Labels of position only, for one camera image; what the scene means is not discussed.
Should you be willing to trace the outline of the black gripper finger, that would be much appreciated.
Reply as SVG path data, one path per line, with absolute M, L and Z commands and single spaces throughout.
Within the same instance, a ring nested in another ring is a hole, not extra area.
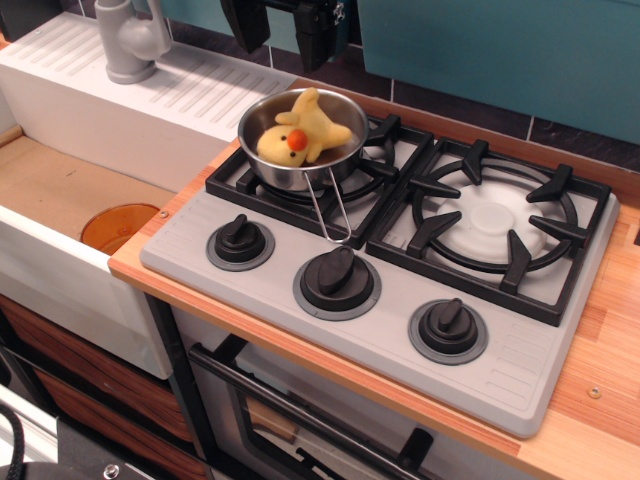
M 303 71 L 315 72 L 336 53 L 338 26 L 345 18 L 344 3 L 298 1 L 293 18 Z
M 252 53 L 270 38 L 266 6 L 261 1 L 221 0 L 221 8 L 239 46 Z

